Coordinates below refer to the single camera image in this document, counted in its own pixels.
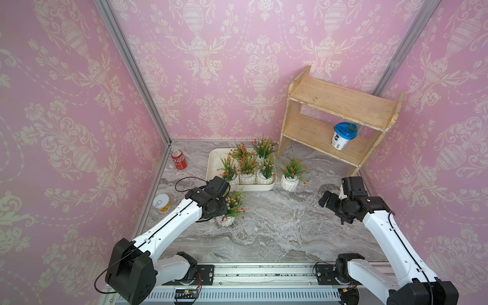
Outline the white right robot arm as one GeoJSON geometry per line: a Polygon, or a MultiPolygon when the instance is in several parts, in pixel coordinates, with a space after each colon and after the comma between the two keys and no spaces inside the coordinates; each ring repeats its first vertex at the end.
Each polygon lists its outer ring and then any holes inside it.
{"type": "Polygon", "coordinates": [[[345,177],[342,187],[342,196],[326,191],[319,205],[333,211],[342,223],[361,222],[384,252],[396,281],[373,267],[363,255],[345,253],[335,262],[338,282],[360,283],[383,304],[457,304],[457,288],[441,280],[420,258],[384,199],[369,195],[361,177],[345,177]]]}

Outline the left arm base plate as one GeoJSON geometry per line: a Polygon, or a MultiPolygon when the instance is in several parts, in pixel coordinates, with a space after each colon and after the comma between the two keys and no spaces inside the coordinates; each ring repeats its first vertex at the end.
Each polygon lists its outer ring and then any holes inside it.
{"type": "Polygon", "coordinates": [[[196,273],[193,279],[190,280],[173,280],[168,283],[164,283],[163,286],[189,286],[198,285],[212,286],[214,282],[215,265],[213,264],[198,264],[196,267],[196,273]]]}

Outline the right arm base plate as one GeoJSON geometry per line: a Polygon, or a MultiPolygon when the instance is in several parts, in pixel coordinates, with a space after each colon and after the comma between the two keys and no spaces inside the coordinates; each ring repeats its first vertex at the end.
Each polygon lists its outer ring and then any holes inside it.
{"type": "Polygon", "coordinates": [[[335,265],[326,262],[317,262],[312,268],[319,285],[340,285],[335,272],[335,265]]]}

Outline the orange flower pot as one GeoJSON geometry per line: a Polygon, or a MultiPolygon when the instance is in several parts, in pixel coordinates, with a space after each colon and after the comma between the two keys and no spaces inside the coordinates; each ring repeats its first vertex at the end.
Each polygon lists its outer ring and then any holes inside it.
{"type": "Polygon", "coordinates": [[[294,192],[298,185],[306,185],[308,180],[306,175],[310,169],[298,158],[292,158],[284,163],[282,168],[282,188],[289,192],[294,192]]]}
{"type": "Polygon", "coordinates": [[[239,164],[238,177],[240,185],[255,183],[255,172],[258,167],[257,157],[253,153],[246,153],[237,159],[239,164]]]}

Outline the pink flower pot mid-right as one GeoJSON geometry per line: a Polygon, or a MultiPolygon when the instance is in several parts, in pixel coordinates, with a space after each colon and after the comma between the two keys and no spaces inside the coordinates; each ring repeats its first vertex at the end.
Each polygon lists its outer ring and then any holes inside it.
{"type": "Polygon", "coordinates": [[[218,169],[219,175],[230,185],[237,185],[238,173],[233,155],[229,152],[227,155],[221,155],[219,158],[222,163],[222,167],[218,169]]]}

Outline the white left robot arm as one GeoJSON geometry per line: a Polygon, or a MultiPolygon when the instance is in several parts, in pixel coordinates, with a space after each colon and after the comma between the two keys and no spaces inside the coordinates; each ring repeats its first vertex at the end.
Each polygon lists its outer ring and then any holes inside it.
{"type": "Polygon", "coordinates": [[[141,304],[155,287],[174,281],[195,283],[191,296],[196,299],[203,284],[197,260],[185,252],[164,260],[160,257],[190,225],[223,216],[229,188],[224,179],[214,177],[185,191],[179,205],[150,230],[133,240],[122,238],[113,248],[105,282],[129,304],[141,304]]]}

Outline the red flower pot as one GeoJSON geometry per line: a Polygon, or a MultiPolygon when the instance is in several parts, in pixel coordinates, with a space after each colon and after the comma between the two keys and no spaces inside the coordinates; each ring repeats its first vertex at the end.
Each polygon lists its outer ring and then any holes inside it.
{"type": "Polygon", "coordinates": [[[252,156],[252,153],[247,149],[245,143],[236,144],[236,147],[230,151],[231,156],[234,159],[242,159],[248,156],[252,156]]]}

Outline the orange flower pot front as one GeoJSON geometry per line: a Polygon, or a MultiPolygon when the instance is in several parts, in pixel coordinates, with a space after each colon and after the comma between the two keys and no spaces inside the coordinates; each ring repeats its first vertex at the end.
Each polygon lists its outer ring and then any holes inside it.
{"type": "Polygon", "coordinates": [[[253,153],[246,153],[237,159],[239,164],[238,177],[240,185],[255,183],[255,172],[258,167],[257,157],[253,153]]]}

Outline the large pink flower pot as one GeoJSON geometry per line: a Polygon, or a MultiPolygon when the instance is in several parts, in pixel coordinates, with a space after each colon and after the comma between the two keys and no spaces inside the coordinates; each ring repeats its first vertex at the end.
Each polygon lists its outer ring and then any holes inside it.
{"type": "Polygon", "coordinates": [[[217,217],[217,224],[220,227],[229,227],[237,219],[244,219],[245,209],[243,208],[244,197],[243,191],[233,191],[225,199],[227,212],[217,217]]]}

